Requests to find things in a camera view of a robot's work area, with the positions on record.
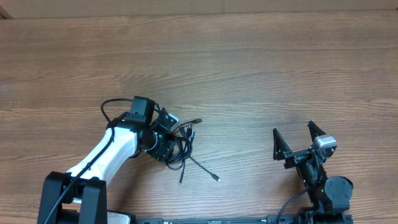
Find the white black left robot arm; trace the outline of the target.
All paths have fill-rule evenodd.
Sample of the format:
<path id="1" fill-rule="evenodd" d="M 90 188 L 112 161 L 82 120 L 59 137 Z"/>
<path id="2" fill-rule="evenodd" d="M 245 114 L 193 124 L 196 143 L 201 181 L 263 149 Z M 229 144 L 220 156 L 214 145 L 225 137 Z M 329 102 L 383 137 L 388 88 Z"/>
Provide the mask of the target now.
<path id="1" fill-rule="evenodd" d="M 108 210 L 107 188 L 130 158 L 147 152 L 165 161 L 171 146 L 168 135 L 178 118 L 141 96 L 130 99 L 131 109 L 109 119 L 97 146 L 66 172 L 46 176 L 38 223 L 134 223 L 134 215 Z"/>

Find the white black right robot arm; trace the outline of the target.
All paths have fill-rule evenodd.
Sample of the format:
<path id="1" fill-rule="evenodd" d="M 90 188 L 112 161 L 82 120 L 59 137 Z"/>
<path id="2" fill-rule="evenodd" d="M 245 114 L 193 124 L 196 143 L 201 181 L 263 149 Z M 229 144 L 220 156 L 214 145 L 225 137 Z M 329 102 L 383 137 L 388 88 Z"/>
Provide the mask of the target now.
<path id="1" fill-rule="evenodd" d="M 343 176 L 329 177 L 323 164 L 337 148 L 336 139 L 320 129 L 313 121 L 307 126 L 312 144 L 301 151 L 292 151 L 278 129 L 273 129 L 273 159 L 285 161 L 286 169 L 296 169 L 305 189 L 293 196 L 277 215 L 267 216 L 269 223 L 353 223 L 350 208 L 354 185 Z M 296 215 L 284 215 L 285 209 L 297 198 L 307 194 L 311 206 L 300 208 Z"/>

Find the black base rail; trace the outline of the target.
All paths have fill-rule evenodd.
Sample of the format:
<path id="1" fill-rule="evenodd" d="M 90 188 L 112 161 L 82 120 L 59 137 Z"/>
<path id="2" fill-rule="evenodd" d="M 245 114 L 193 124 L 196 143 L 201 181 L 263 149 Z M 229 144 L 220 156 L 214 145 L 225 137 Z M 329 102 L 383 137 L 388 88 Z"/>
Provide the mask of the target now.
<path id="1" fill-rule="evenodd" d="M 256 218 L 185 218 L 185 219 L 162 219 L 162 218 L 136 218 L 134 224 L 275 224 L 277 223 L 277 215 L 268 215 L 266 217 Z M 308 223 L 303 221 L 299 215 L 281 215 L 279 218 L 280 224 L 299 224 Z M 346 215 L 345 219 L 332 218 L 330 219 L 315 219 L 311 223 L 349 223 L 354 221 L 351 215 Z"/>

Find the black cable silver plug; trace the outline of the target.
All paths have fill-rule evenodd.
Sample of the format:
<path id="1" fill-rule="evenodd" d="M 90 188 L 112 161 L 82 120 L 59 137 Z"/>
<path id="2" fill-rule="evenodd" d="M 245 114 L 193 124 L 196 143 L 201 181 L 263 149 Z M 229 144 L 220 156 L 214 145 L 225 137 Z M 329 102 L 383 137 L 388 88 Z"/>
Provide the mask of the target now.
<path id="1" fill-rule="evenodd" d="M 204 167 L 203 165 L 201 165 L 197 160 L 195 160 L 195 159 L 192 157 L 192 152 L 193 152 L 193 146 L 192 146 L 192 144 L 193 144 L 193 140 L 194 140 L 194 138 L 195 138 L 195 132 L 194 132 L 194 130 L 193 130 L 192 128 L 185 128 L 185 131 L 187 132 L 187 138 L 189 138 L 189 140 L 190 140 L 190 145 L 191 145 L 190 156 L 189 156 L 187 159 L 192 160 L 199 168 L 203 169 L 206 173 L 208 173 L 209 175 L 211 175 L 211 177 L 212 177 L 213 179 L 215 179 L 217 182 L 220 182 L 221 179 L 220 179 L 215 173 L 213 173 L 213 172 L 211 172 L 210 170 L 208 170 L 206 167 Z M 179 179 L 179 182 L 178 182 L 179 185 L 181 185 L 182 182 L 183 182 L 183 178 L 184 178 L 184 174 L 185 174 L 185 168 L 186 168 L 187 159 L 185 160 L 184 166 L 180 168 L 182 171 L 181 171 L 180 179 Z M 176 165 L 171 165 L 171 166 L 169 167 L 169 169 L 171 169 L 171 167 L 180 167 L 180 166 L 179 166 L 178 164 L 176 164 Z"/>

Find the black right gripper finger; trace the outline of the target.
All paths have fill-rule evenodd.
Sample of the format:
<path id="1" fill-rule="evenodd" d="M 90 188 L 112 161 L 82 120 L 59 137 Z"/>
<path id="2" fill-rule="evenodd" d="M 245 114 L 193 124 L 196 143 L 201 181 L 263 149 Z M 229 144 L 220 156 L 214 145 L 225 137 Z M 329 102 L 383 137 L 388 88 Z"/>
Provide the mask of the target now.
<path id="1" fill-rule="evenodd" d="M 283 137 L 277 128 L 273 129 L 273 138 L 274 138 L 274 152 L 273 152 L 273 160 L 284 160 L 286 156 L 292 153 L 292 150 L 285 142 Z"/>
<path id="2" fill-rule="evenodd" d="M 321 130 L 313 121 L 309 121 L 307 126 L 310 131 L 312 146 L 324 146 L 326 144 L 326 132 Z"/>

